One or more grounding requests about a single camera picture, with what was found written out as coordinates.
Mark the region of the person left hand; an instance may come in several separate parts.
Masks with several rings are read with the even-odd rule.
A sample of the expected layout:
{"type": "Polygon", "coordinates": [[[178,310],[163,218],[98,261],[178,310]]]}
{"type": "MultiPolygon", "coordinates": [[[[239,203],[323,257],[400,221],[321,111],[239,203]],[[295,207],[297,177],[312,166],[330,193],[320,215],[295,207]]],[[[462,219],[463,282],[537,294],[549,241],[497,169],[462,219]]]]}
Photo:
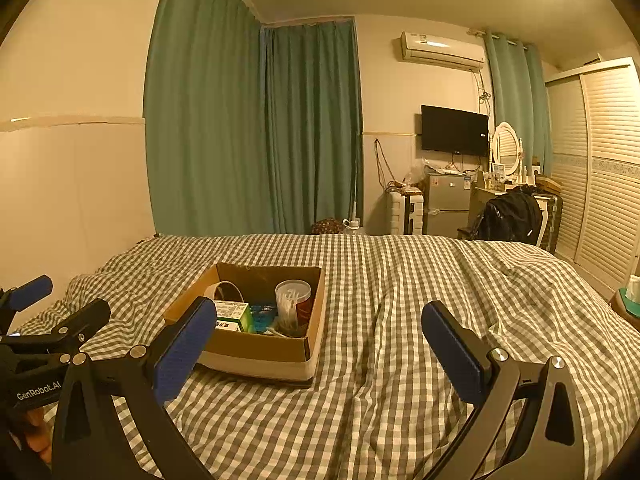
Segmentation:
{"type": "Polygon", "coordinates": [[[52,462],[51,430],[44,419],[44,409],[35,408],[25,414],[25,440],[46,465],[52,462]]]}

